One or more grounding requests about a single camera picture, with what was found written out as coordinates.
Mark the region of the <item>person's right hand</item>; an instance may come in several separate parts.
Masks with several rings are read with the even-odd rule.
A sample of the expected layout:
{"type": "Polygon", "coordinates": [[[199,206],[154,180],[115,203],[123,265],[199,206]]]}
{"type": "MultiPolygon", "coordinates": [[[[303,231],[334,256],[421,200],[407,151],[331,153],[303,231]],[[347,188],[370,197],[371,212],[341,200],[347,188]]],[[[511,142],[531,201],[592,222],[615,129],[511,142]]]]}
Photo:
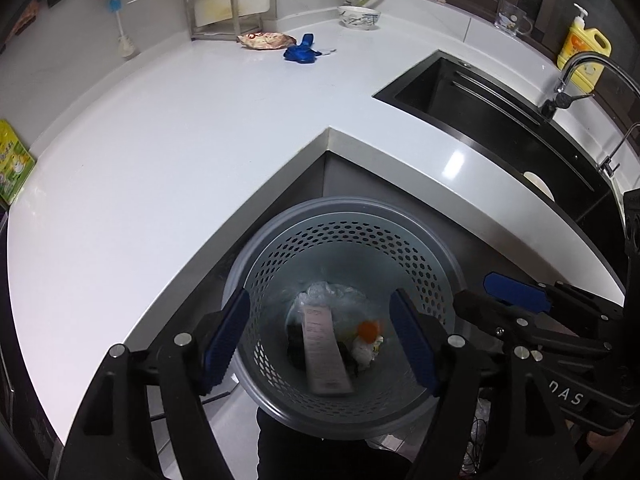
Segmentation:
{"type": "Polygon", "coordinates": [[[639,422],[627,422],[609,437],[590,432],[588,444],[601,454],[600,465],[591,467],[588,479],[639,479],[639,422]]]}

